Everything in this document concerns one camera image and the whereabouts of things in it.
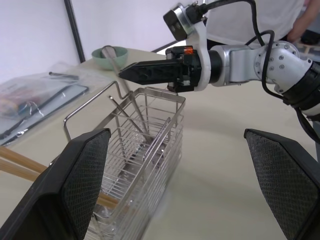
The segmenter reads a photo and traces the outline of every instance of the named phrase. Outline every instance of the wooden chopstick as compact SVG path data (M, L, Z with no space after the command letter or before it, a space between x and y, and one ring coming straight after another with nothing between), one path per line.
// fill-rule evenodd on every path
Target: wooden chopstick
M0 162L0 170L33 182L37 179L39 174L41 174L44 170L47 169L45 165L42 165L37 161L31 160L30 158L23 156L15 151L12 151L4 146L0 146L0 157L3 157L11 162L14 162L18 165L27 168L25 169L13 163L2 160ZM111 196L104 194L103 192L100 192L97 203L105 207L115 208L119 201Z
M27 169L33 170L37 173L42 173L44 170L47 169L45 165L42 165L36 161L27 158L15 151L12 151L4 146L0 146L0 157L4 159L8 159L15 164L21 165Z
M34 182L39 176L38 172L31 171L22 166L18 166L11 162L5 161L1 158L0 158L0 170L8 174L18 176L20 178L30 180L32 182Z

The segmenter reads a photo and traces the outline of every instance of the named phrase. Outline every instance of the person's arm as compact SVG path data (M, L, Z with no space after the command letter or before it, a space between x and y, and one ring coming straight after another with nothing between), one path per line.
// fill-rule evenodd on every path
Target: person's arm
M316 19L320 11L320 0L310 0L309 4L301 17L293 24L292 30L288 33L289 42L297 41L307 30L309 25Z

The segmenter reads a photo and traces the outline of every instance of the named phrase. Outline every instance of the orange button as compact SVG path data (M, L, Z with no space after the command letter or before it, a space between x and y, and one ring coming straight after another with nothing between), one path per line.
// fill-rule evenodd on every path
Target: orange button
M184 48L184 54L194 54L194 49L192 46L186 46Z

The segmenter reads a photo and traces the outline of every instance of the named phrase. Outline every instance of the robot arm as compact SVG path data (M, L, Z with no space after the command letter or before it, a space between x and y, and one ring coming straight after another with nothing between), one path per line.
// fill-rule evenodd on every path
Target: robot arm
M218 0L213 3L220 6L238 1ZM312 121L320 121L320 66L311 59L300 59L296 47L286 41L273 42L269 52L267 46L252 49L248 45L217 45L208 51L207 31L202 22L206 12L203 5L193 3L184 7L179 3L163 16L175 39L186 40L187 46L167 49L166 60L133 63L119 76L141 85L168 83L168 89L177 93L202 91L209 84L215 87L242 85L250 81L272 84L278 94L269 94L291 105L307 134L320 143L301 114ZM262 40L260 33L257 39Z

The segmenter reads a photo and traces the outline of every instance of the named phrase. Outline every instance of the white shirt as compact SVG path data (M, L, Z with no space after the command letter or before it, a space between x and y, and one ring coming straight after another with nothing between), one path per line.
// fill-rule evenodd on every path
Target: white shirt
M259 31L273 30L275 40L279 40L292 29L304 0L255 0L255 3ZM209 40L226 45L245 44L255 36L250 4L235 2L210 10L206 29ZM267 43L269 38L265 35L263 40Z

